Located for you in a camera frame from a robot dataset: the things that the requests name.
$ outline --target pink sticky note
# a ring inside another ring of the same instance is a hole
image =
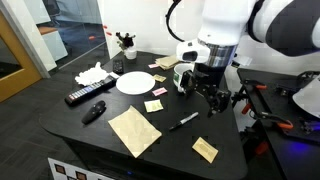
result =
[[[150,64],[149,65],[149,68],[156,68],[156,67],[159,67],[159,65],[158,64]]]
[[[165,88],[160,88],[160,89],[157,89],[157,90],[154,90],[152,91],[152,93],[155,95],[155,96],[159,96],[163,93],[166,93],[168,92]]]

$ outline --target white tissue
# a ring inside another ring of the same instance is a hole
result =
[[[97,62],[94,68],[91,68],[85,72],[79,73],[79,76],[75,77],[75,80],[78,84],[82,84],[84,86],[91,85],[93,83],[104,80],[108,77],[107,71],[101,69],[101,63]]]

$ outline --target door frame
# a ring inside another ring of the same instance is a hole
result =
[[[30,45],[26,39],[24,38],[22,31],[20,31],[19,27],[17,26],[17,20],[15,20],[11,15],[8,9],[5,8],[5,5],[0,0],[0,11],[6,18],[7,22],[13,29],[15,35],[17,36],[18,40],[21,42],[22,46],[24,47],[25,51],[29,55],[31,61],[36,66],[36,69],[40,73],[42,78],[50,78],[50,74],[47,71],[46,67],[43,65],[41,59],[36,55],[37,52],[34,50],[34,47]]]

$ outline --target black marker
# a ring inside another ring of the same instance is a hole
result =
[[[198,116],[198,112],[195,112],[193,114],[191,114],[190,116],[182,119],[180,122],[178,122],[176,125],[172,126],[171,128],[169,128],[169,131],[172,131],[174,129],[177,129],[179,127],[181,127],[183,124],[185,124],[186,122],[190,121],[191,119],[193,119],[194,117]]]

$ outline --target pen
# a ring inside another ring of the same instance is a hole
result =
[[[194,117],[198,116],[198,112],[195,112],[193,114],[191,114],[190,116],[182,119],[180,122],[178,122],[177,124],[175,124],[174,126],[172,126],[171,128],[169,128],[169,131],[172,131],[174,129],[177,129],[179,127],[181,127],[183,124],[185,124],[186,122],[190,121],[191,119],[193,119]]]

